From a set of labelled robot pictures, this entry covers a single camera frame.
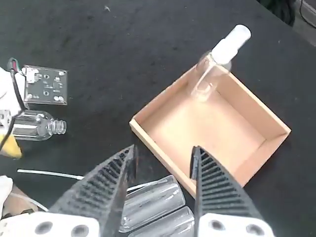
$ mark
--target black table surface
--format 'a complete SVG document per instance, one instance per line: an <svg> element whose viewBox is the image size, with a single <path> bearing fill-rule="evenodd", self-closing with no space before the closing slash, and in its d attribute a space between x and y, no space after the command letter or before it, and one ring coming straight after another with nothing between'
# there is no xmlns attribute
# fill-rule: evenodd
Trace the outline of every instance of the black table surface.
<svg viewBox="0 0 316 237"><path fill-rule="evenodd" d="M2 67L14 56L69 70L68 106L33 106L67 121L67 134L0 159L0 173L46 206L74 180L17 168L84 175L136 143L138 183L166 176L129 120L236 24L248 26L232 71L292 133L245 190L276 236L316 236L316 51L255 0L4 0L0 19Z"/></svg>

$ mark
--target clear plastic bottle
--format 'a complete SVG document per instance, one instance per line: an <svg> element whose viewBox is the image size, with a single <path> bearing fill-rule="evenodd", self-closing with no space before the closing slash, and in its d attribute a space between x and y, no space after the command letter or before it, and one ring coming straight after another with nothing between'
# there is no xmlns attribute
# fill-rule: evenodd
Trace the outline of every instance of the clear plastic bottle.
<svg viewBox="0 0 316 237"><path fill-rule="evenodd" d="M247 27L236 25L211 51L203 54L196 65L194 78L189 82L189 94L200 102L206 101L216 89L221 75L230 72L231 60L250 37Z"/></svg>
<svg viewBox="0 0 316 237"><path fill-rule="evenodd" d="M45 111L25 110L16 118L12 134L18 140L43 141L54 134L65 134L66 129L65 121Z"/></svg>

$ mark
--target white cable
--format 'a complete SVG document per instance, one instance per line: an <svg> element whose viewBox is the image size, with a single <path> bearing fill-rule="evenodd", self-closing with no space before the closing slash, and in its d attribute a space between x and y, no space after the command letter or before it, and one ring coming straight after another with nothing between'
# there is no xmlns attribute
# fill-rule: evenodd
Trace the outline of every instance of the white cable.
<svg viewBox="0 0 316 237"><path fill-rule="evenodd" d="M135 190L135 189L140 189L140 188L143 188L143 187L147 187L147 186L149 186L149 185L156 184L156 183L158 183L158 182L159 182L159 180L152 181L152 182L148 182L148 183L145 183L145 184L139 184L139 185L136 185L136 186L133 186L133 187L128 188L127 191L130 192L130 191L133 191L133 190Z"/></svg>
<svg viewBox="0 0 316 237"><path fill-rule="evenodd" d="M52 175L52 176L59 176L59 177L65 177L65 178L72 178L72 179L77 179L77 180L81 180L84 178L84 176L80 176L80 175L73 175L73 174L63 174L63 173L56 173L56 172L50 172L50 171L41 171L41 170L31 170L31 169L18 169L17 170L18 173L28 173L28 174L44 174L44 175ZM152 182L148 182L145 184L139 184L133 187L130 187L127 189L128 192L133 191L135 189L140 189L149 185L153 185L155 183L157 183L158 181L152 181Z"/></svg>
<svg viewBox="0 0 316 237"><path fill-rule="evenodd" d="M52 175L52 176L59 176L59 177L66 177L81 180L84 176L80 175L73 175L73 174L63 174L63 173L56 173L50 171L41 171L41 170L31 170L31 169L18 169L18 173L28 173L28 174L45 174L45 175Z"/></svg>
<svg viewBox="0 0 316 237"><path fill-rule="evenodd" d="M29 202L33 203L34 205L38 206L43 211L46 211L46 212L48 211L48 209L45 206L43 206L38 201L35 201L35 200L33 200L33 199L29 198L29 197L26 197L26 196L23 196L23 195L19 195L19 194L15 194L15 193L10 193L9 195L11 195L13 197L21 198L21 199L23 199L25 201L29 201Z"/></svg>

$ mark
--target bottle thread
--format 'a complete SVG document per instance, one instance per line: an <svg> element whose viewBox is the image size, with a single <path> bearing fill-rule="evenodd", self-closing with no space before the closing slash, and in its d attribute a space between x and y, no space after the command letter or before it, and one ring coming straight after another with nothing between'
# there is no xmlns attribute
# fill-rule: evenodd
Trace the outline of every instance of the bottle thread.
<svg viewBox="0 0 316 237"><path fill-rule="evenodd" d="M67 124L63 120L51 119L47 123L47 132L50 135L53 134L65 134L67 130Z"/></svg>

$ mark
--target white spray nozzle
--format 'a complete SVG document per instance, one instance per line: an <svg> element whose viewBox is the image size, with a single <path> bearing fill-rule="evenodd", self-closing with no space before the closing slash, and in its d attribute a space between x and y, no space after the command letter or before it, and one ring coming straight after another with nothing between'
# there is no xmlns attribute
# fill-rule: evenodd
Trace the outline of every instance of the white spray nozzle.
<svg viewBox="0 0 316 237"><path fill-rule="evenodd" d="M212 49L212 57L217 64L228 64L238 50L251 37L250 30L244 25L236 25L233 30Z"/></svg>

